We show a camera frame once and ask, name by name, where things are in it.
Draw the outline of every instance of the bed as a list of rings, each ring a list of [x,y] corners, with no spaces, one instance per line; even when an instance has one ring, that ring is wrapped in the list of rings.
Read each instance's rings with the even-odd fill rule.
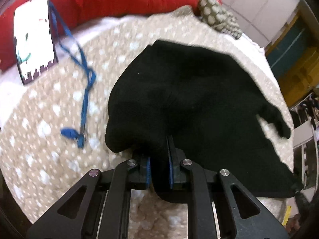
[[[104,143],[108,97],[127,65],[159,38],[231,54],[293,127],[264,49],[246,35],[235,40],[217,33],[201,23],[190,6],[150,17],[104,17],[81,25],[73,34],[97,72],[83,150],[60,135],[62,127],[79,125],[81,92],[86,83],[81,69],[58,45],[59,64],[31,85],[22,85],[16,66],[0,75],[0,168],[14,199],[32,223],[88,170],[109,170],[129,159],[129,152],[114,154]],[[76,53],[71,40],[64,38],[63,43]],[[259,121],[281,161],[292,170],[292,138],[281,139],[272,125]],[[259,200],[280,219],[284,199]],[[160,200],[152,190],[133,191],[129,238],[151,236],[187,238],[187,208]]]

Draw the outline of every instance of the black fabric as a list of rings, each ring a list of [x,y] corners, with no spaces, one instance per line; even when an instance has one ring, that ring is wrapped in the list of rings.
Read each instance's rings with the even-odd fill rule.
[[[257,197],[291,197],[295,183],[256,118],[291,131],[252,78],[229,55],[156,41],[116,82],[108,103],[106,145],[139,147],[152,157],[158,194],[168,190],[166,136],[203,168],[232,172]]]

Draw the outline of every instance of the gray patterned pillow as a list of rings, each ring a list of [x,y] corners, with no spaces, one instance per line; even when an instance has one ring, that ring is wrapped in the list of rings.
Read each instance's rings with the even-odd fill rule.
[[[242,31],[234,15],[221,6],[216,0],[199,0],[198,8],[201,12],[202,22],[207,23],[215,30],[229,34],[239,39]]]

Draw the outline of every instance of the card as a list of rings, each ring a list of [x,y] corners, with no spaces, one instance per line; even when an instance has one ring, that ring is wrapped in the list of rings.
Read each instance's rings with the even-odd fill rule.
[[[16,8],[13,23],[17,66],[24,85],[57,63],[48,0],[29,0]]]

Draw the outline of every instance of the white sheet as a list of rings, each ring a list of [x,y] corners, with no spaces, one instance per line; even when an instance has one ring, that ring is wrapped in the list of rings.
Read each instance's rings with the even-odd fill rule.
[[[89,40],[98,36],[101,32],[113,28],[123,22],[133,19],[145,19],[141,16],[125,16],[122,18],[105,17],[90,21],[76,28],[72,33],[80,45],[84,45]],[[274,83],[279,87],[270,67],[266,60],[264,49],[254,43],[245,34],[238,40],[229,35],[225,35],[227,39],[232,41],[238,49],[248,56]],[[77,51],[77,46],[73,40],[68,37],[62,39],[63,44],[71,49],[72,52]],[[63,60],[68,57],[58,44],[55,45],[57,57]],[[18,105],[28,86],[23,86],[17,66],[11,67],[8,71],[0,75],[0,126],[3,129],[5,123],[9,119],[13,109]]]

